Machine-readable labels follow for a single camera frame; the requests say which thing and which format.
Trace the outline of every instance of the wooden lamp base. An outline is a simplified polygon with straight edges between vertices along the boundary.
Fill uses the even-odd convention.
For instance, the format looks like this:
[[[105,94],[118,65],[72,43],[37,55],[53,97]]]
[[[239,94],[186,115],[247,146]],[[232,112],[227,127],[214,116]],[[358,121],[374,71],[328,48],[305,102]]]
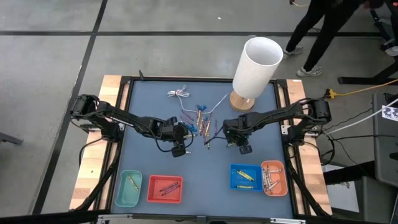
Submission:
[[[246,99],[242,96],[239,96],[235,91],[232,91],[229,96],[229,103],[232,108],[237,111],[247,112],[250,111],[254,106],[254,99]]]

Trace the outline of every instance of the blue bin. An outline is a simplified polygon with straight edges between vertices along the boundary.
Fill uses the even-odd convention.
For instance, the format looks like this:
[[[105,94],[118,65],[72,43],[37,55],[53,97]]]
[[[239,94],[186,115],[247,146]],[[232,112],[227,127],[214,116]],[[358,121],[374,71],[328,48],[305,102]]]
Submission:
[[[254,181],[247,180],[236,171],[241,170],[247,175],[254,178]],[[252,189],[238,188],[239,185],[253,186]],[[263,191],[262,189],[262,170],[259,165],[247,165],[247,164],[231,164],[229,170],[229,187],[234,190],[253,190]]]
[[[131,183],[129,176],[134,180],[134,183],[138,186],[139,190]],[[142,174],[136,170],[124,170],[120,173],[120,186],[118,197],[115,199],[115,203],[119,207],[132,208],[137,205],[139,200],[139,194],[141,192]]]

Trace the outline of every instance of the gray concrete floor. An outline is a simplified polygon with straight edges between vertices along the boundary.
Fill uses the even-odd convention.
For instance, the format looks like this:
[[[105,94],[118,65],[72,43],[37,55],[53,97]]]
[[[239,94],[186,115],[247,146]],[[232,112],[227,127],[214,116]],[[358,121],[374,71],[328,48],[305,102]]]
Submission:
[[[92,30],[100,4],[100,0],[0,0],[0,30]],[[287,0],[113,0],[99,29],[292,32],[305,11],[288,5]],[[360,9],[343,31],[376,29],[369,13]],[[233,77],[248,38],[97,37],[80,93],[97,95],[103,75],[137,75],[139,69],[145,75]],[[269,38],[281,46],[289,40]],[[295,72],[314,41],[304,38],[304,53],[283,60],[274,78],[297,78]],[[87,43],[88,37],[0,36],[0,131],[25,140],[22,146],[0,144],[1,217],[28,213]],[[336,38],[320,61],[325,74],[303,79],[307,96],[322,96],[326,88],[339,93],[364,88],[339,85],[337,77],[371,77],[392,63],[379,50],[380,43],[380,38]],[[376,91],[397,93],[391,86]],[[370,108],[371,94],[376,91],[330,101],[331,124]],[[371,133],[369,120],[335,137]],[[69,127],[43,212],[68,210],[78,150],[85,141],[85,133]],[[356,162],[373,159],[372,143],[372,139],[343,141]],[[318,145],[321,152],[330,148],[325,138],[319,138]],[[335,161],[353,164],[340,146]]]

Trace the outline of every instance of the sticker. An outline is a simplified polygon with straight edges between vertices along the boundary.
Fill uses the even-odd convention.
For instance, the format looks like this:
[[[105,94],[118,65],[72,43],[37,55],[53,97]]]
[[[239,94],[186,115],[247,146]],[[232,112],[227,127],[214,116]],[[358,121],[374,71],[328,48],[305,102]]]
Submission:
[[[398,108],[382,106],[381,116],[386,119],[398,121]]]

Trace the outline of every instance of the plastic tray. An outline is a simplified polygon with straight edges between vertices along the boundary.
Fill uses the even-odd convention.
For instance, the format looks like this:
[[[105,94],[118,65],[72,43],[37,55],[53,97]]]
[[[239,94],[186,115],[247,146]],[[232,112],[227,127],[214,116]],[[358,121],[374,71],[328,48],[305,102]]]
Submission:
[[[241,170],[251,176],[254,181],[247,180],[236,171]],[[262,171],[259,165],[231,164],[229,172],[230,189],[262,191]],[[238,186],[252,186],[252,189],[238,188]]]
[[[179,176],[166,176],[166,175],[152,175],[149,177],[148,186],[148,202],[159,203],[180,203],[182,200],[182,177]],[[162,188],[170,186],[174,183],[179,185],[178,188],[171,191],[166,195],[162,195]]]
[[[139,194],[141,192],[142,174],[136,170],[124,170],[120,173],[120,176],[121,183],[119,186],[119,193],[114,202],[120,207],[134,207],[138,203]],[[131,183],[129,176],[137,185],[138,191]]]
[[[265,188],[264,192],[268,196],[275,196],[275,197],[285,196],[287,194],[287,181],[286,181],[285,167],[283,163],[281,163],[280,161],[264,161],[262,162],[261,167],[265,170],[267,170],[267,168],[269,170],[276,170],[276,169],[281,170],[278,173],[271,173],[271,181],[275,182],[279,180],[279,184],[277,184],[275,187],[272,188],[272,193],[271,191],[267,191]]]

